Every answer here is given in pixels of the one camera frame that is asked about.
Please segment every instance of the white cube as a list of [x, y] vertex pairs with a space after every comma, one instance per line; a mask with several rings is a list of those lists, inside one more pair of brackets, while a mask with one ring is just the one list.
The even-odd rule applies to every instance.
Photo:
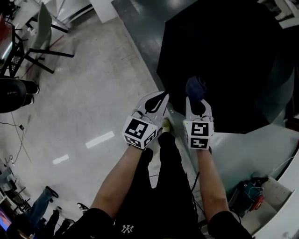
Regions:
[[144, 149], [157, 136], [158, 127], [141, 119], [128, 116], [122, 135], [125, 141], [138, 148]]
[[189, 148], [209, 149], [210, 140], [214, 133], [213, 122], [184, 120], [183, 124]]

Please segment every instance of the open umbrella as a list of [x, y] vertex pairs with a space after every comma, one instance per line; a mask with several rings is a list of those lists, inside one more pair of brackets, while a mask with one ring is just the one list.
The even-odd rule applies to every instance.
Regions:
[[185, 84], [206, 83], [216, 132], [245, 134], [270, 124], [292, 97], [294, 60], [265, 5], [201, 0], [165, 24], [157, 73], [185, 114]]

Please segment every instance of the black sleeve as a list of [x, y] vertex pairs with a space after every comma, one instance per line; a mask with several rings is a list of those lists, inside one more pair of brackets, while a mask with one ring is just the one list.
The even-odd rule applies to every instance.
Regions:
[[104, 211], [91, 208], [74, 223], [59, 239], [110, 238], [114, 221]]
[[222, 211], [214, 215], [208, 224], [208, 230], [209, 234], [216, 239], [252, 239], [249, 232], [229, 211]]

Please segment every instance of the dark blue cloth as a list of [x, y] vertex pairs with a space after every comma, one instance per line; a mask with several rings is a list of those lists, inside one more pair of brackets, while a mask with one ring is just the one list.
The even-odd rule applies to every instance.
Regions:
[[199, 77], [191, 77], [186, 84], [186, 93], [190, 101], [200, 102], [206, 93], [206, 85]]

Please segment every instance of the umbrella canopy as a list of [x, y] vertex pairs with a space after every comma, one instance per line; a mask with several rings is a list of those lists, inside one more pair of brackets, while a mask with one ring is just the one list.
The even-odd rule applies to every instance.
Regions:
[[206, 83], [216, 132], [270, 124], [292, 97], [294, 60], [268, 8], [251, 0], [200, 0], [165, 23], [157, 73], [185, 114], [185, 84]]

